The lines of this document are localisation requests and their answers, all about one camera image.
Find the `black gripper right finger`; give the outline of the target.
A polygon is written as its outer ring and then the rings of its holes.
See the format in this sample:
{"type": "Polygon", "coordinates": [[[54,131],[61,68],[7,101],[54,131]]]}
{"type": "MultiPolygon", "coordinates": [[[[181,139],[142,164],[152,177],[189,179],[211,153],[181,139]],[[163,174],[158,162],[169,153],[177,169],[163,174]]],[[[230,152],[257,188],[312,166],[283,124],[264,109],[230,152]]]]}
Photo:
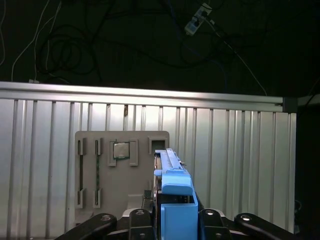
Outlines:
{"type": "Polygon", "coordinates": [[[252,213],[240,213],[234,220],[223,212],[205,208],[198,213],[199,240],[297,240],[293,233],[252,213]]]}

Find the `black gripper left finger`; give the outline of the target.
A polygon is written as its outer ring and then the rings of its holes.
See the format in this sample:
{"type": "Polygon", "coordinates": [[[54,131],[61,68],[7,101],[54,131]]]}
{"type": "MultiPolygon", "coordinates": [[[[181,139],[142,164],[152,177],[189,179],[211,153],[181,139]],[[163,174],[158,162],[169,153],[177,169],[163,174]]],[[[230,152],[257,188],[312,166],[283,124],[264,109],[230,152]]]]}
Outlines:
{"type": "Polygon", "coordinates": [[[154,227],[149,211],[137,208],[117,219],[99,213],[58,236],[57,240],[152,240],[154,227]]]}

